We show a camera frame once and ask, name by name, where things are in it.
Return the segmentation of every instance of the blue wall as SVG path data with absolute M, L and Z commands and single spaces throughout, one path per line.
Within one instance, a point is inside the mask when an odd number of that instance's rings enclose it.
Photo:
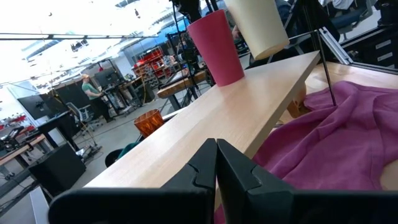
M 219 9 L 226 9 L 224 1 L 218 1 L 217 6 L 219 7 Z M 208 11 L 209 10 L 206 6 L 201 11 L 202 16 L 205 16 Z M 184 18 L 184 19 L 185 19 L 185 22 L 187 23 L 187 25 L 189 25 L 188 20 L 186 18 Z M 178 21 L 177 24 L 178 24 L 178 28 L 180 29 L 180 31 L 185 30 L 185 24 L 184 24 L 183 20 Z M 158 34 L 159 37 L 144 39 L 144 40 L 126 48 L 124 50 L 124 53 L 126 54 L 126 57 L 131 62 L 131 64 L 135 64 L 135 60 L 132 59 L 134 55 L 140 55 L 142 52 L 149 50 L 151 48 L 154 48 L 156 45 L 159 45 L 159 44 L 165 42 L 167 40 L 166 34 L 176 33 L 176 32 L 177 32 L 177 28 L 176 28 L 175 24 L 172 24 L 172 25 L 162 29 L 161 32 Z

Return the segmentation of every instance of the workbench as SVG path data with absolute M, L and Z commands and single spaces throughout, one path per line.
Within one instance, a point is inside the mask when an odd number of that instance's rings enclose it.
M 206 72 L 205 71 L 200 71 L 196 74 L 193 75 L 193 80 L 195 83 L 200 83 L 206 80 Z M 166 88 L 163 88 L 157 92 L 157 96 L 159 98 L 168 98 L 170 100 L 171 105 L 173 106 L 174 110 L 177 111 L 181 109 L 181 105 L 178 102 L 178 99 L 175 97 L 174 94 L 183 91 L 185 89 L 192 89 L 191 93 L 192 96 L 197 99 L 198 97 L 196 96 L 195 89 L 193 89 L 193 82 L 191 81 L 190 78 L 185 78 L 183 80 L 180 80 L 179 82 L 176 82 Z
M 161 187 L 208 138 L 225 139 L 253 157 L 319 59 L 318 52 L 300 55 L 213 86 L 86 187 Z
M 41 149 L 44 150 L 45 153 L 50 152 L 50 148 L 46 145 L 44 142 L 45 136 L 41 134 L 39 137 L 37 137 L 35 140 L 30 142 L 30 145 L 34 147 L 35 145 L 39 145 Z M 23 168 L 26 168 L 29 166 L 29 164 L 24 160 L 24 158 L 21 156 L 22 153 L 26 152 L 29 150 L 30 147 L 28 145 L 25 145 L 15 151 L 10 152 L 9 154 L 3 156 L 0 158 L 0 166 L 6 164 L 12 159 L 15 159 Z

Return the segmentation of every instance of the green shirt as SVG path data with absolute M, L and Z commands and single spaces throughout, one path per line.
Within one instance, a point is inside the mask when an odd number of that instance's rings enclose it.
M 100 93 L 96 88 L 94 88 L 90 83 L 83 83 L 81 86 L 81 89 L 85 92 L 87 90 L 89 90 L 92 93 L 98 94 Z M 98 96 L 88 96 L 89 100 L 94 100 L 95 98 L 97 98 Z

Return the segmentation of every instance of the person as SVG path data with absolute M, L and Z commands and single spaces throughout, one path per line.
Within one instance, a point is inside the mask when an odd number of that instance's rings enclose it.
M 109 109 L 106 103 L 101 99 L 103 93 L 98 91 L 90 84 L 90 76 L 84 74 L 83 76 L 83 84 L 81 85 L 81 89 L 86 93 L 88 99 L 90 100 L 90 105 L 97 116 L 103 116 L 106 122 L 113 121 L 114 118 L 111 118 L 109 115 Z

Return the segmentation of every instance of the computer monitor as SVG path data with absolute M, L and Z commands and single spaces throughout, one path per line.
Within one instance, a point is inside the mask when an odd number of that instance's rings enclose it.
M 40 95 L 19 98 L 18 101 L 34 119 L 51 116 L 52 114 Z
M 66 112 L 68 109 L 63 105 L 60 101 L 56 100 L 51 93 L 41 94 L 40 97 L 43 99 L 44 103 L 48 106 L 51 110 L 52 115 L 55 116 L 56 114 L 62 114 Z
M 119 80 L 118 74 L 113 70 L 113 68 L 105 69 L 96 73 L 95 79 L 102 86 L 108 86 L 109 84 L 116 83 Z

